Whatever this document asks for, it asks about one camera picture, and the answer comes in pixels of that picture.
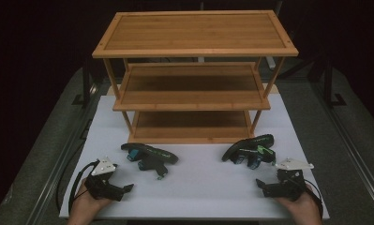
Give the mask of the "three-tier wooden shoe rack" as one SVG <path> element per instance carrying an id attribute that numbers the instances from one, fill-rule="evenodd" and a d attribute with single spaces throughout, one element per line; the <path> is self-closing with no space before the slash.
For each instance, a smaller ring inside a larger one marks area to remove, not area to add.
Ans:
<path id="1" fill-rule="evenodd" d="M 270 110 L 266 56 L 298 54 L 272 10 L 118 12 L 92 55 L 123 59 L 113 110 L 138 143 L 235 143 Z"/>

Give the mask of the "black metal stand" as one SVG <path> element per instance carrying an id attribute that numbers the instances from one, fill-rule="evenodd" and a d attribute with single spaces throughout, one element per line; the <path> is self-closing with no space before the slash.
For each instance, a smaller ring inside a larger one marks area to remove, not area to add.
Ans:
<path id="1" fill-rule="evenodd" d="M 329 59 L 325 60 L 323 72 L 323 98 L 329 108 L 346 106 L 347 103 L 340 94 L 332 94 L 333 67 Z"/>
<path id="2" fill-rule="evenodd" d="M 84 61 L 82 66 L 82 93 L 80 95 L 77 95 L 72 102 L 73 105 L 81 105 L 83 109 L 88 106 L 93 94 L 93 67 L 94 66 L 92 59 L 88 58 Z"/>

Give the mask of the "person's right hand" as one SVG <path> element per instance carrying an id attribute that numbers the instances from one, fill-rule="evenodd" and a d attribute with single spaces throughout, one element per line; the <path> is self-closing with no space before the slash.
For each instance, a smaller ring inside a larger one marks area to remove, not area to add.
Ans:
<path id="1" fill-rule="evenodd" d="M 322 225 L 320 209 L 312 197 L 304 192 L 292 202 L 286 198 L 276 198 L 292 215 L 295 225 Z"/>

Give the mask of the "person's left hand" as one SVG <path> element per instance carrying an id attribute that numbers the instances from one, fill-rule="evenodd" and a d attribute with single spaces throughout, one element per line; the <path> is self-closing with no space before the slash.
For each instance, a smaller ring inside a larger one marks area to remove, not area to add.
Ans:
<path id="1" fill-rule="evenodd" d="M 109 199 L 93 198 L 84 183 L 85 180 L 82 180 L 77 198 L 73 201 L 67 225 L 89 225 L 96 214 L 112 203 Z"/>

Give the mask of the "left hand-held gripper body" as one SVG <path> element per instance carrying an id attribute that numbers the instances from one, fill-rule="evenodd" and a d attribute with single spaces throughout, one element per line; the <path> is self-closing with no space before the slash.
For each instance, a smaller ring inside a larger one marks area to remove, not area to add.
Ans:
<path id="1" fill-rule="evenodd" d="M 93 170 L 88 174 L 84 182 L 88 192 L 94 199 L 122 200 L 125 190 L 109 182 L 115 170 L 116 165 L 108 157 L 99 158 L 95 162 Z"/>

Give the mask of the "aluminium table rail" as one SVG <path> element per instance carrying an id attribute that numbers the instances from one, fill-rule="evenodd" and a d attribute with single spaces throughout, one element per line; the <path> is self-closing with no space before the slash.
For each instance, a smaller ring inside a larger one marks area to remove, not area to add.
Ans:
<path id="1" fill-rule="evenodd" d="M 68 88 L 49 117 L 48 126 L 38 139 L 31 170 L 43 176 L 37 199 L 24 225 L 59 225 L 61 208 L 67 204 L 67 185 L 71 180 L 90 127 L 101 86 L 94 84 L 88 106 L 73 105 L 82 89 Z"/>
<path id="2" fill-rule="evenodd" d="M 374 203 L 374 119 L 351 90 L 328 96 L 320 84 L 312 84 L 312 89 Z"/>

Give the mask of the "black strap sandal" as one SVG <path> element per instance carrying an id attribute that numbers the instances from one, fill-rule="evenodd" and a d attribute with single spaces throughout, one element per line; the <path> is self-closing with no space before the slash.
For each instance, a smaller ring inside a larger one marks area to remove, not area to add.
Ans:
<path id="1" fill-rule="evenodd" d="M 155 170 L 158 180 L 163 179 L 168 174 L 166 163 L 175 164 L 179 160 L 178 156 L 169 151 L 144 143 L 128 142 L 122 144 L 120 148 L 127 151 L 129 161 L 138 162 L 140 171 Z"/>
<path id="2" fill-rule="evenodd" d="M 229 147 L 221 160 L 241 164 L 246 159 L 249 169 L 255 170 L 262 162 L 276 162 L 276 152 L 271 149 L 274 143 L 275 139 L 272 134 L 243 139 Z"/>

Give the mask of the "white table mat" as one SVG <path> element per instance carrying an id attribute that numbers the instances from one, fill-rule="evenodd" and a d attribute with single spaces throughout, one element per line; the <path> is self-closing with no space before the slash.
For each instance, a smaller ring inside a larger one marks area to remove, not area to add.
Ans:
<path id="1" fill-rule="evenodd" d="M 103 96 L 89 128 L 76 168 L 83 170 L 98 158 L 109 158 L 118 168 L 112 184 L 133 189 L 119 202 L 103 209 L 100 219 L 197 219 L 276 220 L 289 213 L 275 200 L 263 196 L 256 182 L 273 184 L 277 169 L 269 163 L 250 170 L 221 158 L 227 144 L 167 144 L 178 162 L 164 178 L 154 171 L 141 171 L 127 160 L 120 146 L 128 130 L 120 113 L 114 112 L 112 96 Z"/>

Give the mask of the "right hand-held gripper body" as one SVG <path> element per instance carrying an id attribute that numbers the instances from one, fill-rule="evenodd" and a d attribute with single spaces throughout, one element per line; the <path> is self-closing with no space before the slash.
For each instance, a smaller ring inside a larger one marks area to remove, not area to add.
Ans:
<path id="1" fill-rule="evenodd" d="M 303 170 L 314 168 L 312 163 L 304 162 L 294 158 L 286 158 L 276 164 L 276 184 L 262 184 L 262 192 L 265 197 L 287 198 L 296 201 L 306 190 Z"/>

